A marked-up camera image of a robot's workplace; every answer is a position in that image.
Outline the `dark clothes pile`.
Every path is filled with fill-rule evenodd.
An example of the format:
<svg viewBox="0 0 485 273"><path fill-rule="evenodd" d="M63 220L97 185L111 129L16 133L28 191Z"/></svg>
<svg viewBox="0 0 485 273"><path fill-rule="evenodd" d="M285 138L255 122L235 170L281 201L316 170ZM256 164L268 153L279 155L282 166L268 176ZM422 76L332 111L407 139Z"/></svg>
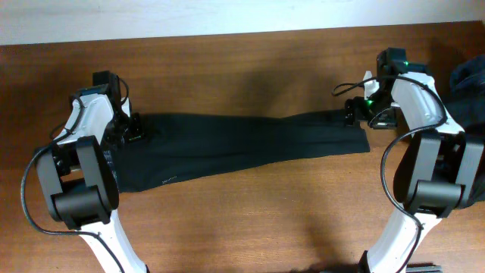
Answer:
<svg viewBox="0 0 485 273"><path fill-rule="evenodd" d="M443 101L466 134L484 143L484 55L477 55L452 71L449 95Z"/></svg>

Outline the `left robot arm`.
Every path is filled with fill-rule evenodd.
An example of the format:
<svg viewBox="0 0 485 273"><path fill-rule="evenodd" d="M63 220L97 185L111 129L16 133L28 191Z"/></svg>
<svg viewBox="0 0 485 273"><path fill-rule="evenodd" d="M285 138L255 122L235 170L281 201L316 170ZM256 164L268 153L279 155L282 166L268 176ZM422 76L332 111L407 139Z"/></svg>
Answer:
<svg viewBox="0 0 485 273"><path fill-rule="evenodd" d="M117 210L111 152L144 137L128 95L128 85L115 73L93 73L92 86L70 96L71 113L59 134L28 164L36 168L48 213L67 227L53 234L82 238L106 272L149 270L130 245Z"/></svg>

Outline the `black leggings red waistband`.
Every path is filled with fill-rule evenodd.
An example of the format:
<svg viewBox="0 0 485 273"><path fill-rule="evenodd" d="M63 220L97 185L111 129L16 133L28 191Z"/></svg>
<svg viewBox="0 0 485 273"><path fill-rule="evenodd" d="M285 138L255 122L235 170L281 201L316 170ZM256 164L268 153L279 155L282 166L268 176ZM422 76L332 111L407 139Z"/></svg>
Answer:
<svg viewBox="0 0 485 273"><path fill-rule="evenodd" d="M300 158L369 152L366 133L342 110L285 118L153 114L145 136L105 153L122 193Z"/></svg>

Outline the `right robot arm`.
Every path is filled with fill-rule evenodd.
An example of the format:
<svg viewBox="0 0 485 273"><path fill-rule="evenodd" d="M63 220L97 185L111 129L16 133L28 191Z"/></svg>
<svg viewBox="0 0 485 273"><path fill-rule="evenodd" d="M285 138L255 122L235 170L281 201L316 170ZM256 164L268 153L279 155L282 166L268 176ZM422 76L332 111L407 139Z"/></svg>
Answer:
<svg viewBox="0 0 485 273"><path fill-rule="evenodd" d="M441 272L410 265L424 237L454 209L484 200L484 124L468 132L449 111L424 64L379 61L365 74L364 106L370 127L389 127L388 111L401 110L411 142L393 187L382 186L395 209L378 241L364 251L359 272Z"/></svg>

